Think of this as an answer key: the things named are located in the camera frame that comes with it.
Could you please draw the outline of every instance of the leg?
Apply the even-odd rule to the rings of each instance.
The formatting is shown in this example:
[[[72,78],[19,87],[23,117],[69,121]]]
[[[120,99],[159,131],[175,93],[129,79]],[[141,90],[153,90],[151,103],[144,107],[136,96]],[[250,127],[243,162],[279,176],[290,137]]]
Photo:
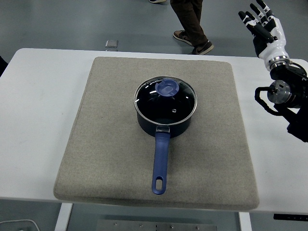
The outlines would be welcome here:
[[[206,43],[207,37],[200,26],[202,0],[170,0],[170,5],[192,45],[197,46]]]
[[[8,63],[4,61],[2,57],[0,56],[0,76],[2,75],[2,73],[4,72],[7,66],[8,66]]]

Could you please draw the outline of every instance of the shoe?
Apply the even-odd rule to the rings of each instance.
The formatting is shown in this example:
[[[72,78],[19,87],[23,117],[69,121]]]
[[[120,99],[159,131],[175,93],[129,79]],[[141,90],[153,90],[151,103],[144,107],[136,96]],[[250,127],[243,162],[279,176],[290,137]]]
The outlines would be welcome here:
[[[160,3],[164,1],[167,1],[167,0],[149,0],[150,3]]]
[[[204,55],[206,53],[209,53],[213,48],[214,48],[214,45],[208,40],[206,44],[196,46],[194,50],[192,51],[192,54]]]
[[[173,33],[173,37],[177,40],[186,42],[187,44],[192,46],[192,43],[190,42],[185,30],[177,30]]]

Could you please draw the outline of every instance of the navy blue saucepan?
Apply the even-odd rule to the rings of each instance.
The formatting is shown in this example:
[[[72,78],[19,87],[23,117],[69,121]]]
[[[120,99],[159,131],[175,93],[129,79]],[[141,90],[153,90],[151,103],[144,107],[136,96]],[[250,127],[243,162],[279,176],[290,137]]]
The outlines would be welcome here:
[[[163,194],[167,186],[170,138],[189,126],[197,106],[197,96],[183,80],[159,76],[143,82],[136,90],[134,104],[141,128],[155,137],[152,191]]]

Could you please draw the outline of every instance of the blue lid knob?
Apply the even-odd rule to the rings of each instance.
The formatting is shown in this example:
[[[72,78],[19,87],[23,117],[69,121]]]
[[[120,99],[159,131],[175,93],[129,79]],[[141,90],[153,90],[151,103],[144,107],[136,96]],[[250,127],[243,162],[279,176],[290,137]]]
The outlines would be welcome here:
[[[155,90],[161,96],[171,97],[179,92],[179,84],[177,81],[164,78],[160,83],[155,84]]]

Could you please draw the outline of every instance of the beige felt mat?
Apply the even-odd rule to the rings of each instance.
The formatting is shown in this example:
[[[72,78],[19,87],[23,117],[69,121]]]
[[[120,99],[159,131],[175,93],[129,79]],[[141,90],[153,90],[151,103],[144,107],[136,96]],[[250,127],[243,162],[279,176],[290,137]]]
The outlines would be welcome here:
[[[169,146],[167,190],[152,193],[154,137],[139,126],[134,93],[174,76],[196,91],[188,129]],[[216,61],[97,57],[54,186],[60,200],[249,210],[258,195],[232,68]]]

